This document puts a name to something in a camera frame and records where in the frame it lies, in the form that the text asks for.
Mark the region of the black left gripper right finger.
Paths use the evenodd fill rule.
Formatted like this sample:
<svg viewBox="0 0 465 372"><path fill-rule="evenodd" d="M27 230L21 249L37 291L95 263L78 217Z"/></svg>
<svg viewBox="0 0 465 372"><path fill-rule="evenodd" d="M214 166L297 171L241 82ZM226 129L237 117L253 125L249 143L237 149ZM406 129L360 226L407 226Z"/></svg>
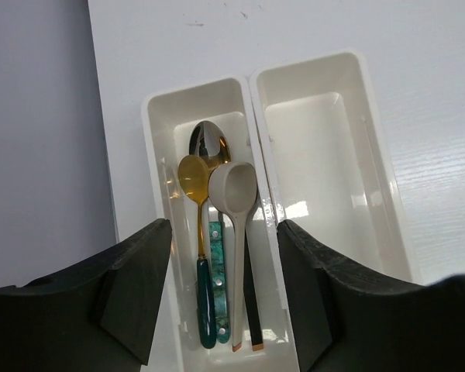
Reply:
<svg viewBox="0 0 465 372"><path fill-rule="evenodd" d="M277 227L302 371L465 371L465 274L422 286Z"/></svg>

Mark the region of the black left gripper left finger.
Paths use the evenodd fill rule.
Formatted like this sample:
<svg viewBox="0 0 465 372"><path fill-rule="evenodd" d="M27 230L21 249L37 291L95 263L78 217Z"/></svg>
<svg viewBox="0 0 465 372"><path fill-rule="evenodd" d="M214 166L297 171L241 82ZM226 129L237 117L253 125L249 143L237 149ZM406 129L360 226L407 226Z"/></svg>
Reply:
<svg viewBox="0 0 465 372"><path fill-rule="evenodd" d="M79 263L0 288L0 371L138 371L149 362L171 252L157 219Z"/></svg>

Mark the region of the gold metal spoon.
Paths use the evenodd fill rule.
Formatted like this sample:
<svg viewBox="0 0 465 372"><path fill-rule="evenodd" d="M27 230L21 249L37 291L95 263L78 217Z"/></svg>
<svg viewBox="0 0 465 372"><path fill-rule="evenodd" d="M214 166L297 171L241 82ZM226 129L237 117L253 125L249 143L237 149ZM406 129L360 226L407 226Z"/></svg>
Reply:
<svg viewBox="0 0 465 372"><path fill-rule="evenodd" d="M210 350L216 345L215 304L202 222L202 207L208 199L209 170L202 158L187 155L179 163L177 173L181 189L197 205L198 331L202 346Z"/></svg>

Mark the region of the beige plastic spoon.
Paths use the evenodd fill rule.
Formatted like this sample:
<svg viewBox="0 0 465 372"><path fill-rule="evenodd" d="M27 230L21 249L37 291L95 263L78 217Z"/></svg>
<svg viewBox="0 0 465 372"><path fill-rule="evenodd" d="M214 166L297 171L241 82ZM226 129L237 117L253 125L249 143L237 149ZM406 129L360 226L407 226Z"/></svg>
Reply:
<svg viewBox="0 0 465 372"><path fill-rule="evenodd" d="M217 167L208 182L212 204L233 223L234 260L232 286L232 351L237 352L243 342L243 275L246 220L257 199L257 177L252 164L229 162Z"/></svg>

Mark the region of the silver spoon teal handle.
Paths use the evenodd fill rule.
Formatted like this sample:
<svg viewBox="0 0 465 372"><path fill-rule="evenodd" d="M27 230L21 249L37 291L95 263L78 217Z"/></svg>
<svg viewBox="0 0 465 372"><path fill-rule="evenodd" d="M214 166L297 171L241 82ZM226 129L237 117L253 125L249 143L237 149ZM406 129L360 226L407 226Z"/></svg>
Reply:
<svg viewBox="0 0 465 372"><path fill-rule="evenodd" d="M200 121L191 133L189 153L203 159L210 171L230 162L231 156L222 130L213 122ZM208 242L211 254L211 281L215 306L216 339L225 344L230 338L227 304L223 214L211 203L208 209Z"/></svg>

